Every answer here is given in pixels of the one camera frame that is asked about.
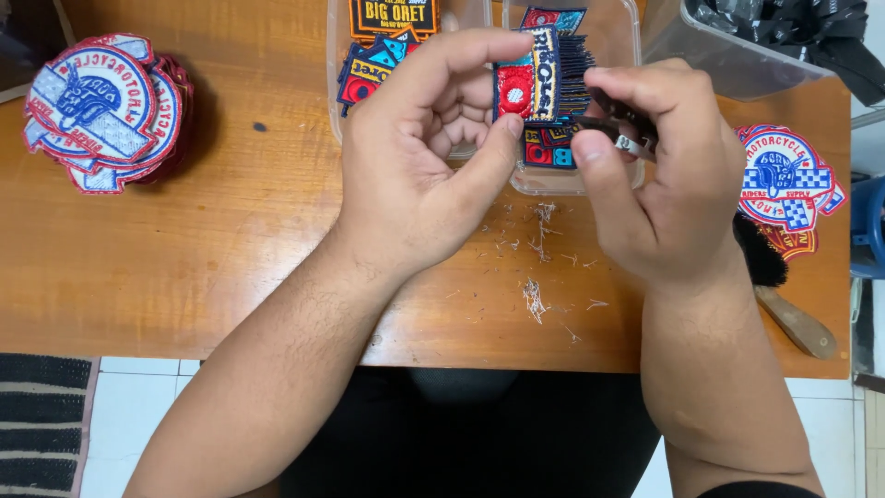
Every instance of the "wooden desk surface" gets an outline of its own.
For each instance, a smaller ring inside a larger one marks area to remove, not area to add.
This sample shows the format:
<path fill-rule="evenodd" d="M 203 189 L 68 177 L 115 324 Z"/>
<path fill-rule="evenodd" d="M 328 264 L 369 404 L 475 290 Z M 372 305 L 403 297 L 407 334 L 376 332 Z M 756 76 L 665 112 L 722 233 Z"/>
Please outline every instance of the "wooden desk surface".
<path fill-rule="evenodd" d="M 335 218 L 326 3 L 144 5 L 65 2 L 80 38 L 132 32 L 181 56 L 196 80 L 191 161 L 159 186 L 82 196 L 59 166 L 25 151 L 21 100 L 0 105 L 0 350 L 205 358 Z M 839 81 L 720 104 L 732 125 L 770 121 L 801 133 L 849 184 L 849 93 Z M 253 130 L 255 121 L 267 131 Z M 562 235 L 545 240 L 546 263 L 526 244 L 537 222 L 522 221 L 541 200 L 560 208 L 550 227 Z M 641 290 L 602 255 L 585 198 L 533 198 L 508 186 L 483 224 L 488 232 L 399 292 L 364 363 L 637 371 Z M 833 331 L 835 358 L 803 355 L 763 314 L 788 376 L 848 376 L 848 226 L 848 207 L 820 219 L 820 249 L 794 260 L 781 291 Z M 498 258 L 502 230 L 520 244 Z M 575 255 L 573 265 L 565 256 Z M 551 307 L 543 324 L 526 311 L 529 277 Z M 609 306 L 587 310 L 591 300 Z"/>

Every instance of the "right hand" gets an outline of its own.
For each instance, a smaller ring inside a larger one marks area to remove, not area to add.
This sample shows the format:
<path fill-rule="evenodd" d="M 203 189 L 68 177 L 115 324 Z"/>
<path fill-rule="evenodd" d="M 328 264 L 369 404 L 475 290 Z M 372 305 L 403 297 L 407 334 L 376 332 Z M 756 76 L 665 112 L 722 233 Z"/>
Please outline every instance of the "right hand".
<path fill-rule="evenodd" d="M 707 73 L 674 58 L 591 68 L 584 81 L 647 113 L 660 139 L 655 179 L 636 190 L 605 134 L 583 130 L 572 140 L 603 251 L 653 288 L 696 288 L 730 267 L 724 263 L 740 252 L 731 221 L 746 159 Z"/>

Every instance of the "floor mat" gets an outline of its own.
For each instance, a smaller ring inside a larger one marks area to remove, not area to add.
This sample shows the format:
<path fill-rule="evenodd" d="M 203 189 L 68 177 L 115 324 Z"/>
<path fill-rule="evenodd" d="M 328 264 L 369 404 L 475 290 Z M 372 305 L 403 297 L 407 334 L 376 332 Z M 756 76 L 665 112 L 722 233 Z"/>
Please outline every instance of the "floor mat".
<path fill-rule="evenodd" d="M 98 358 L 0 354 L 0 496 L 78 498 Z"/>

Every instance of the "wooden brush handle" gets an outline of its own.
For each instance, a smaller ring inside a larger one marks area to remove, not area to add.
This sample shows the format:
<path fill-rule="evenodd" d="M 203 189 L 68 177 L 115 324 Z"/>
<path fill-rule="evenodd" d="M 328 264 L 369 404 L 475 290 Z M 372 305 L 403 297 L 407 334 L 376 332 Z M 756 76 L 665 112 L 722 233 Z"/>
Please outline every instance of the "wooden brush handle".
<path fill-rule="evenodd" d="M 835 337 L 823 323 L 793 306 L 771 287 L 754 285 L 759 304 L 805 354 L 826 360 L 835 353 Z"/>

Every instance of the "brush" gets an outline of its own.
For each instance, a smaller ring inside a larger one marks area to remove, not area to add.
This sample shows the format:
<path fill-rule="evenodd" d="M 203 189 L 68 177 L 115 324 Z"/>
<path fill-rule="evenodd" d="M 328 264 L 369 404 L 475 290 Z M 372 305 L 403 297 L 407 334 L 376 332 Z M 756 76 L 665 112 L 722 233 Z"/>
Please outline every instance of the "brush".
<path fill-rule="evenodd" d="M 833 333 L 775 290 L 787 283 L 787 263 L 759 231 L 759 226 L 738 212 L 732 228 L 747 261 L 756 301 L 803 353 L 821 360 L 832 356 L 836 349 Z"/>

